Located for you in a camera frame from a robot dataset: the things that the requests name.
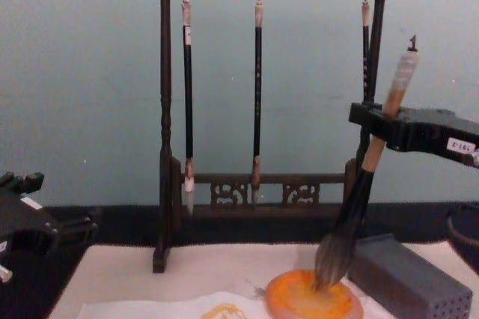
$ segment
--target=teal wall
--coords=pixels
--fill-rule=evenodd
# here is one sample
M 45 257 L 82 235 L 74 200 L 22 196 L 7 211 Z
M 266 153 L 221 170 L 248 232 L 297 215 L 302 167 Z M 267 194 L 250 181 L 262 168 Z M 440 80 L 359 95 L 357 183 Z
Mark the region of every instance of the teal wall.
M 191 0 L 195 166 L 249 172 L 254 1 Z M 354 156 L 362 0 L 263 0 L 265 172 L 339 172 Z M 184 162 L 181 0 L 171 0 L 171 143 Z M 159 0 L 0 0 L 0 170 L 42 171 L 41 204 L 155 204 L 159 193 Z M 387 0 L 376 100 L 418 35 L 405 106 L 479 121 L 479 0 Z M 478 173 L 386 151 L 371 201 L 475 200 Z M 340 201 L 324 186 L 323 201 Z M 207 197 L 198 188 L 197 197 Z M 264 201 L 280 189 L 262 191 Z

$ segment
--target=white table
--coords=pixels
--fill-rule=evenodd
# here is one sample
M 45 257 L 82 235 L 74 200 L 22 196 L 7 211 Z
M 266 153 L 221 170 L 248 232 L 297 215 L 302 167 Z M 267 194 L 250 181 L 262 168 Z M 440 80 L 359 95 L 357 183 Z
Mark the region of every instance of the white table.
M 470 287 L 475 293 L 470 318 L 479 318 L 479 277 L 447 242 L 405 245 Z M 75 319 L 84 303 L 190 300 L 217 291 L 254 297 L 278 274 L 312 269 L 316 248 L 301 244 L 173 248 L 166 272 L 153 274 L 153 248 L 92 246 L 49 319 Z

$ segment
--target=orange dish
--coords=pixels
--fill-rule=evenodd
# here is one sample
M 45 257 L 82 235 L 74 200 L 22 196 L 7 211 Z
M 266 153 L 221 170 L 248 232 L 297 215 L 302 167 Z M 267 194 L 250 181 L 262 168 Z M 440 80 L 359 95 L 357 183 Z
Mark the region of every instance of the orange dish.
M 266 288 L 266 306 L 274 319 L 362 319 L 358 298 L 344 284 L 313 289 L 313 270 L 293 270 L 274 278 Z

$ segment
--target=carved wooden panel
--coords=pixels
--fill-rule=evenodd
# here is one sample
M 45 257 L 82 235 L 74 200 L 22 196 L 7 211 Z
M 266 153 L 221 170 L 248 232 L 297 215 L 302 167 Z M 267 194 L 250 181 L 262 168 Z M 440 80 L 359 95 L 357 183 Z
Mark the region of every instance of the carved wooden panel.
M 247 183 L 211 183 L 211 205 L 248 205 Z
M 303 205 L 320 203 L 320 184 L 283 183 L 283 204 Z

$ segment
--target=label sticker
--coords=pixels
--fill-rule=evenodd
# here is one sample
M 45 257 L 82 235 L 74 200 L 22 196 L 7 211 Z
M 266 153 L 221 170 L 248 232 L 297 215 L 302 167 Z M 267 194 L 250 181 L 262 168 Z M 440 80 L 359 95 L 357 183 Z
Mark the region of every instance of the label sticker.
M 192 28 L 190 26 L 185 27 L 185 44 L 187 46 L 192 45 Z
M 448 150 L 461 153 L 461 154 L 470 154 L 474 152 L 476 146 L 469 142 L 464 142 L 459 139 L 449 138 L 448 140 Z
M 1 243 L 0 243 L 0 253 L 2 253 L 2 252 L 4 252 L 5 250 L 7 250 L 7 244 L 8 244 L 7 241 L 4 241 L 4 242 L 1 242 Z
M 36 201 L 34 201 L 33 199 L 31 199 L 29 197 L 23 197 L 23 198 L 20 199 L 20 201 L 29 205 L 30 207 L 32 207 L 35 210 L 39 210 L 39 209 L 42 208 L 41 205 L 39 205 Z

